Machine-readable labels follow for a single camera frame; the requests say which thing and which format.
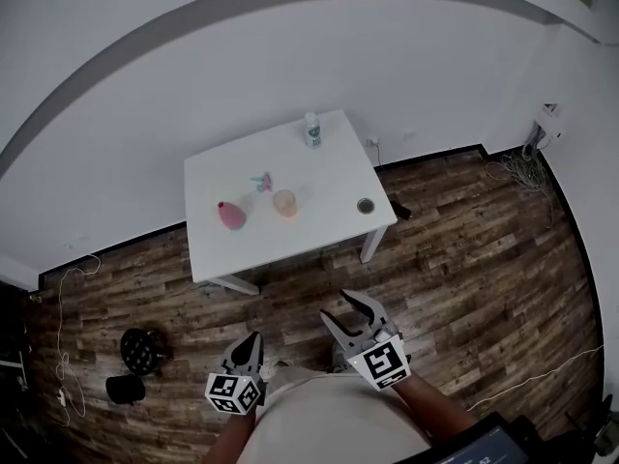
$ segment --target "black electronic device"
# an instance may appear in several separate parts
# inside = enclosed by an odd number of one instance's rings
[[[398,464],[528,464],[547,462],[542,440],[528,420],[507,423],[492,413],[447,444],[436,445]]]

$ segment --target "white table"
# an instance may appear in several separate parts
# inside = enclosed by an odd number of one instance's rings
[[[247,294],[258,288],[233,274],[368,234],[368,262],[387,227],[396,222],[387,195],[343,111],[318,116],[322,146],[308,148],[304,120],[257,132],[185,160],[185,206],[194,282],[209,280]],[[286,218],[271,192],[251,177],[269,172],[274,191],[292,190],[298,213]],[[368,198],[364,215],[357,203]],[[247,215],[239,230],[221,223],[220,201]]]

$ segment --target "plastic bottle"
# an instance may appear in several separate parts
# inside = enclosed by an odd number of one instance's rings
[[[322,140],[320,139],[320,121],[315,113],[306,113],[306,124],[306,144],[310,148],[318,148]]]

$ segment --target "human arm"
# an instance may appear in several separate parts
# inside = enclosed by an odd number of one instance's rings
[[[421,376],[411,373],[393,385],[420,424],[438,442],[447,442],[477,421]]]
[[[244,416],[230,416],[202,464],[235,464],[255,427],[255,406]]]

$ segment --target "pink bottle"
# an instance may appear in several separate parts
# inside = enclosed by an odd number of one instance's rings
[[[245,225],[245,214],[238,206],[232,203],[221,202],[217,205],[223,224],[230,230],[238,230]]]

